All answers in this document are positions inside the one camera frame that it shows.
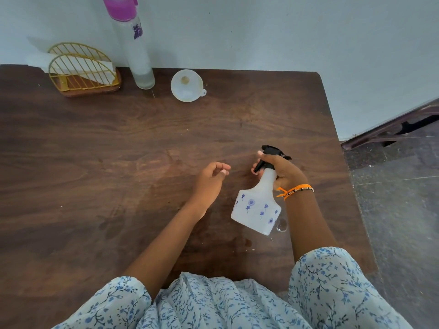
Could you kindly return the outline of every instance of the purple cap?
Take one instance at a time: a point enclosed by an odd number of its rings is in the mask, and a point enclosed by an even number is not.
[[[110,17],[119,22],[126,22],[137,16],[137,0],[104,0]]]

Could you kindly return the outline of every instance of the wall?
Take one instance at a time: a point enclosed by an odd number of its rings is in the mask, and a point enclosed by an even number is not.
[[[317,71],[340,139],[439,97],[439,0],[139,0],[153,66]],[[125,59],[102,0],[0,0],[0,63],[59,41]]]

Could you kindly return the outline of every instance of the person's left arm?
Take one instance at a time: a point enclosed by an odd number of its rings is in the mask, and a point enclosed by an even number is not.
[[[220,193],[229,170],[229,165],[218,162],[203,169],[189,201],[124,272],[124,275],[140,280],[152,299],[171,272],[195,224]]]

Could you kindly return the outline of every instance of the purple logo on bottle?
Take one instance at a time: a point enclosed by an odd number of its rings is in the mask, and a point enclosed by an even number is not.
[[[142,30],[142,27],[140,26],[140,24],[136,24],[133,27],[133,30],[134,30],[134,39],[139,38],[143,34],[143,30]]]

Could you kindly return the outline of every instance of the brown table top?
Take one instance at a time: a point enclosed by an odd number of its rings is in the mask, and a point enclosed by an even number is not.
[[[46,74],[0,68],[1,322],[48,328],[68,317],[151,242],[212,160],[232,166],[168,281],[181,271],[253,278],[286,290],[288,232],[264,236],[230,218],[262,144],[293,157],[331,230],[364,272],[376,270],[317,73],[199,70],[207,95],[176,100],[176,70],[143,91],[68,99]]]

